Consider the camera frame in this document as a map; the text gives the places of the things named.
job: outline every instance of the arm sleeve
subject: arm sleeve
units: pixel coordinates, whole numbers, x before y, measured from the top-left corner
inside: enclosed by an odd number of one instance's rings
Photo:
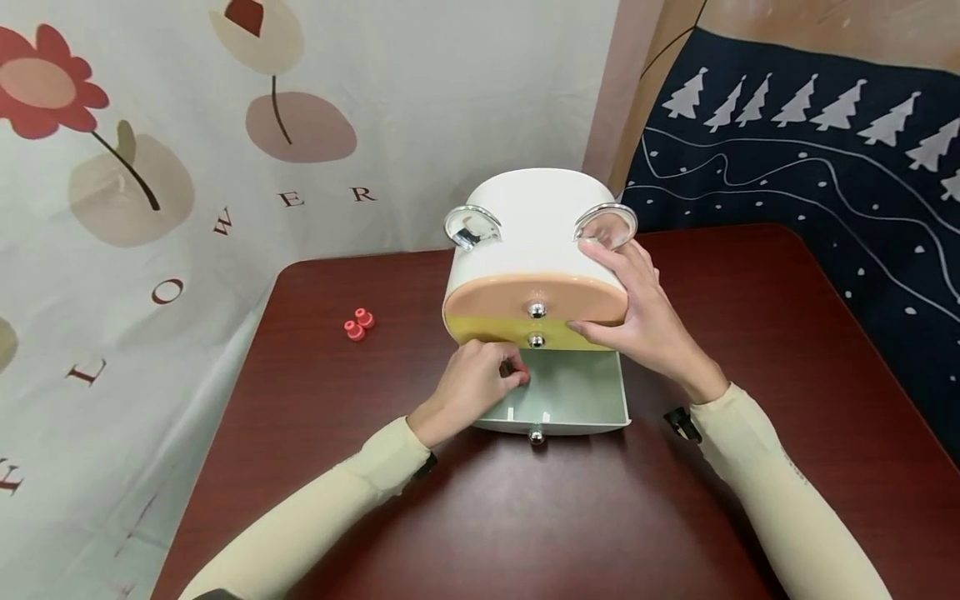
[[[361,516],[399,495],[429,456],[406,418],[391,422],[357,454],[241,533],[197,573],[180,600],[281,597]],[[202,595],[208,592],[213,595]]]
[[[690,414],[704,457],[736,493],[791,600],[890,598],[863,549],[746,392],[731,384]]]

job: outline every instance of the red bottle cap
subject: red bottle cap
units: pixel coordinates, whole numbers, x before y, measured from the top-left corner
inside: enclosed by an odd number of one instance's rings
[[[358,325],[356,321],[347,321],[344,323],[344,330],[347,332],[347,337],[354,342],[359,342],[367,335],[364,328]]]
[[[357,318],[357,322],[364,329],[373,327],[373,315],[367,312],[366,308],[357,308],[353,311],[353,316]]]

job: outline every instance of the navy blue blanket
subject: navy blue blanket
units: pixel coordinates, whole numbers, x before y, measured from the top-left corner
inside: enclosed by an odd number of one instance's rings
[[[960,461],[958,127],[949,73],[698,29],[660,90],[623,202],[643,230],[799,233]]]

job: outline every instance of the table top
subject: table top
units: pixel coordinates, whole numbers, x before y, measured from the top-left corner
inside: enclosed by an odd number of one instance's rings
[[[639,237],[687,327],[750,392],[895,598],[960,589],[960,476],[803,242],[779,226]],[[451,252],[279,277],[163,567],[178,593],[234,536],[433,391]],[[361,343],[342,323],[364,306]],[[292,598],[785,597],[729,490],[624,359],[634,422],[593,437],[470,429],[350,530]]]

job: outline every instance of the white curtain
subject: white curtain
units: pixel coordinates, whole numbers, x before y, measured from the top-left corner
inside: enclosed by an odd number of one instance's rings
[[[148,598],[276,275],[581,169],[618,8],[5,3],[0,595]]]

